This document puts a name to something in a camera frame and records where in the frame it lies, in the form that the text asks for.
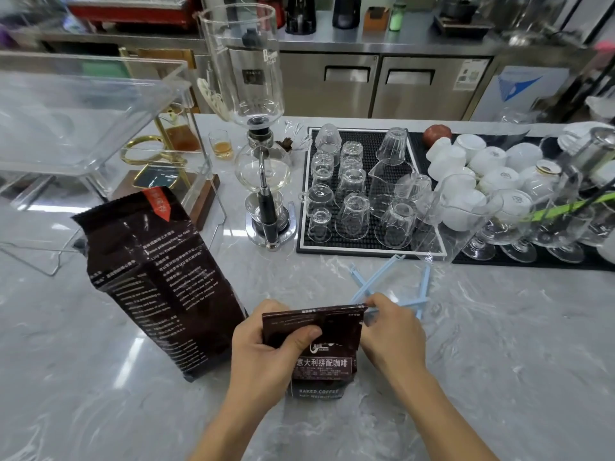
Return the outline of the person's right hand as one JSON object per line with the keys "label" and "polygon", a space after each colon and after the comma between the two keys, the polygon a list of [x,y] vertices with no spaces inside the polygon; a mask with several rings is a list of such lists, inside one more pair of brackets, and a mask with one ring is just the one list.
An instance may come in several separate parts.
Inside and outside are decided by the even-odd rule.
{"label": "person's right hand", "polygon": [[390,383],[426,375],[426,334],[415,313],[381,293],[371,295],[366,303],[381,314],[380,337],[360,339],[370,362]]}

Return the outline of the person's left hand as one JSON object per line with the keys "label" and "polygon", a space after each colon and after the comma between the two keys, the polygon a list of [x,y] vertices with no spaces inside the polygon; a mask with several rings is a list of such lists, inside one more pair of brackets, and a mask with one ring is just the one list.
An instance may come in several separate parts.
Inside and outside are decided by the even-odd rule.
{"label": "person's left hand", "polygon": [[229,390],[250,395],[283,393],[304,351],[283,351],[263,343],[263,314],[289,310],[274,299],[261,302],[233,334]]}

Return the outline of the small dark coffee bag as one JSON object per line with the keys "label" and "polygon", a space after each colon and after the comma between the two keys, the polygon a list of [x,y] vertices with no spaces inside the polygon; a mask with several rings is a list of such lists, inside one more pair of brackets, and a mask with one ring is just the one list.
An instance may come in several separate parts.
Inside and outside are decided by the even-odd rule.
{"label": "small dark coffee bag", "polygon": [[365,304],[264,313],[263,343],[280,348],[297,329],[315,325],[321,336],[297,359],[287,395],[310,400],[336,400],[357,373],[357,351]]}

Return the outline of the person's left forearm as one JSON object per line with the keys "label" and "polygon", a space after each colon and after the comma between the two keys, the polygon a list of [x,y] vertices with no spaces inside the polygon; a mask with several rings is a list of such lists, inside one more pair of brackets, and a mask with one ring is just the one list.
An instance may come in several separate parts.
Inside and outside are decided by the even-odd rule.
{"label": "person's left forearm", "polygon": [[229,390],[187,461],[241,461],[258,425],[282,396]]}

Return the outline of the person's right forearm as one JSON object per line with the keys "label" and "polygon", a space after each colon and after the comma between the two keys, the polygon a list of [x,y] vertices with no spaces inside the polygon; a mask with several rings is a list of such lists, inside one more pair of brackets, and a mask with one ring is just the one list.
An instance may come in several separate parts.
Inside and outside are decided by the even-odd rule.
{"label": "person's right forearm", "polygon": [[499,461],[425,367],[381,366],[381,372],[412,418],[430,461]]}

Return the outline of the black bar mat white border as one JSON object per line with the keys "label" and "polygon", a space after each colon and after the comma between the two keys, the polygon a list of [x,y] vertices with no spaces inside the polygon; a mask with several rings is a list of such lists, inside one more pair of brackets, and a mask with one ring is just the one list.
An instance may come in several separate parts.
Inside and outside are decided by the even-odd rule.
{"label": "black bar mat white border", "polygon": [[[366,193],[370,188],[370,178],[368,173],[379,162],[376,152],[385,139],[385,130],[359,129],[359,128],[339,128],[342,143],[359,142],[364,148],[363,168],[367,173]],[[415,163],[414,157],[408,150],[408,132],[406,131],[405,160],[412,165]],[[308,236],[309,219],[306,209],[301,209],[301,224],[298,226],[299,240],[296,252],[302,254],[319,255],[350,255],[362,257],[388,257],[392,255],[406,255],[406,259],[417,259],[415,253],[411,251],[410,244],[401,249],[391,249],[377,240],[376,231],[379,229],[381,219],[377,219],[370,214],[370,228],[366,235],[360,239],[346,239],[333,228],[330,240],[323,243],[312,241]]]}

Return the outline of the group of clear upturned glasses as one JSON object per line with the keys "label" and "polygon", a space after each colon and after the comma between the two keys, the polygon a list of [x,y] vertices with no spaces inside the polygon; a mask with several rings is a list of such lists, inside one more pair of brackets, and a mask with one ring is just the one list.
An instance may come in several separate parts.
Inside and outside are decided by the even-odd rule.
{"label": "group of clear upturned glasses", "polygon": [[[366,193],[367,173],[363,168],[364,148],[359,142],[342,143],[334,125],[309,129],[312,141],[306,155],[303,187],[326,185],[326,202],[304,202],[309,219],[307,234],[312,241],[323,243],[332,237],[333,228],[346,239],[360,239],[370,228],[370,201]],[[405,159],[406,129],[386,130],[385,139],[376,152],[379,161]],[[415,203],[395,201],[381,217],[377,240],[391,249],[411,243],[417,222]]]}

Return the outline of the long black bar mat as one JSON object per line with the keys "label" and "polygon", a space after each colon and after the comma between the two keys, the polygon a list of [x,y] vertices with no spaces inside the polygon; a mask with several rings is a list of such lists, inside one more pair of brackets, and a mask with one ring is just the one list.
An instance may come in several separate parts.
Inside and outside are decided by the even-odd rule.
{"label": "long black bar mat", "polygon": [[[422,174],[427,174],[428,160],[426,157],[428,147],[423,142],[422,132],[408,132],[408,141],[411,153],[411,156],[414,157],[415,163],[414,167],[419,170]],[[546,139],[546,143],[544,144],[543,154],[547,159],[556,159],[563,153],[563,147],[560,144],[556,143],[557,137],[535,137],[535,136],[526,136],[523,138],[515,138],[513,136],[496,136],[496,135],[488,135],[488,134],[479,134],[487,144],[495,144],[496,146],[501,147],[500,144],[511,146],[513,144],[519,143],[529,143],[535,144],[536,146],[541,146],[540,141],[542,139]],[[422,221],[417,221],[416,227],[414,228],[414,233],[411,238],[410,247],[419,247],[419,242],[422,241],[424,236],[427,235],[430,237],[431,235],[436,235],[435,229],[431,227],[431,225],[424,224]],[[440,242],[438,238],[434,241],[430,241],[431,244],[428,243],[427,247],[435,248],[435,254],[443,254],[444,248],[439,247]],[[574,269],[574,270],[586,270],[586,271],[612,271],[615,272],[615,264],[609,263],[605,259],[603,259],[597,252],[596,247],[589,247],[586,245],[577,244],[578,251],[582,254],[582,261],[580,263],[567,263],[557,258],[556,256],[547,252],[545,247],[537,247],[535,245],[529,244],[525,247],[527,248],[527,252],[520,252],[514,249],[512,246],[504,246],[504,247],[495,247],[491,246],[488,249],[488,253],[493,253],[494,255],[487,259],[486,261],[479,261],[472,257],[468,257],[465,254],[458,254],[454,259],[453,263],[457,264],[485,264],[485,265],[496,265],[496,266],[505,266],[505,267],[533,267],[540,269]],[[512,248],[513,257],[507,254],[508,247]],[[423,261],[443,261],[444,257],[437,257],[435,254],[430,254],[429,252],[423,254],[415,254],[417,259]]]}

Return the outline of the clear plastic wrapper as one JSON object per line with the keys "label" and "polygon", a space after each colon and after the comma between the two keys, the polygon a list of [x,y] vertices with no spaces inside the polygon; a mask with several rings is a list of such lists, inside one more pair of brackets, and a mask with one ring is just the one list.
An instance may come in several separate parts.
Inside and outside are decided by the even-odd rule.
{"label": "clear plastic wrapper", "polygon": [[291,152],[307,151],[311,149],[312,138],[307,126],[302,122],[298,122],[297,120],[292,121],[286,118],[283,121],[283,136],[281,140],[286,137],[293,139],[293,150]]}

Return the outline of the green straw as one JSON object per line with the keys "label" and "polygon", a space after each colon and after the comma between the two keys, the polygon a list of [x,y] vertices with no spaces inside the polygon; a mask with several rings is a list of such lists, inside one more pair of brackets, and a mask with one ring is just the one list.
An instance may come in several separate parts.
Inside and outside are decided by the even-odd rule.
{"label": "green straw", "polygon": [[543,219],[551,219],[554,217],[558,217],[565,213],[569,213],[571,211],[579,211],[582,210],[586,205],[595,204],[595,203],[603,203],[605,201],[615,200],[615,191],[607,192],[603,195],[594,195],[587,200],[578,200],[573,203],[566,203],[560,206],[553,206],[550,208],[542,209],[536,211],[534,216],[532,217],[532,222],[542,221]]}

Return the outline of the glass siphon coffee maker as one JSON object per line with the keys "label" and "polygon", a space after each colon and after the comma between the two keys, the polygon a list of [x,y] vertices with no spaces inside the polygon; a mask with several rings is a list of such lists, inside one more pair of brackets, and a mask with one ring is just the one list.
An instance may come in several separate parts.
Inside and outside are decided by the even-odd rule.
{"label": "glass siphon coffee maker", "polygon": [[290,156],[273,137],[273,125],[285,112],[275,9],[260,3],[225,4],[206,8],[197,19],[228,117],[247,135],[234,171],[256,202],[258,220],[247,213],[249,238],[275,251],[296,232],[294,207],[275,201],[291,173]]}

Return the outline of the orange wooden box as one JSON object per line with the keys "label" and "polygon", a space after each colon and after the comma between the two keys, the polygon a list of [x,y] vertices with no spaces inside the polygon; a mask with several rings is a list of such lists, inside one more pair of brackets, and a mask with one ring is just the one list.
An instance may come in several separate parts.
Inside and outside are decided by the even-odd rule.
{"label": "orange wooden box", "polygon": [[370,6],[365,11],[363,31],[384,32],[388,29],[390,8],[385,6]]}

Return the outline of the black tray with kettle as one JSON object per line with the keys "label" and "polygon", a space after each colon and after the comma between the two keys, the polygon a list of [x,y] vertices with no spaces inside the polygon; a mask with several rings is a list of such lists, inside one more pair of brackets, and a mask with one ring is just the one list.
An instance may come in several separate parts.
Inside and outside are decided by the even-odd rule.
{"label": "black tray with kettle", "polygon": [[486,9],[492,0],[436,0],[435,30],[448,38],[482,40],[495,29]]}

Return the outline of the clear acrylic cover box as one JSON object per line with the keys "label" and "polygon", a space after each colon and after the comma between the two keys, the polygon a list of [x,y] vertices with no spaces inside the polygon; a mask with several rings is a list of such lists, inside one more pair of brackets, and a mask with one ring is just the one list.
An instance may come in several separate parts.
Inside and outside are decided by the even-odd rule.
{"label": "clear acrylic cover box", "polygon": [[186,53],[0,52],[0,253],[47,277],[84,252],[72,216],[112,200],[120,150],[196,87]]}

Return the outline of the red espresso machine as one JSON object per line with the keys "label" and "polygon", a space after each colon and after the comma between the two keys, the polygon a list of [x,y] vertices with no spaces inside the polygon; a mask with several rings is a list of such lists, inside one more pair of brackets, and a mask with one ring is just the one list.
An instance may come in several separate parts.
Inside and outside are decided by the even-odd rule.
{"label": "red espresso machine", "polygon": [[69,0],[68,11],[95,30],[107,24],[172,26],[189,29],[202,0]]}

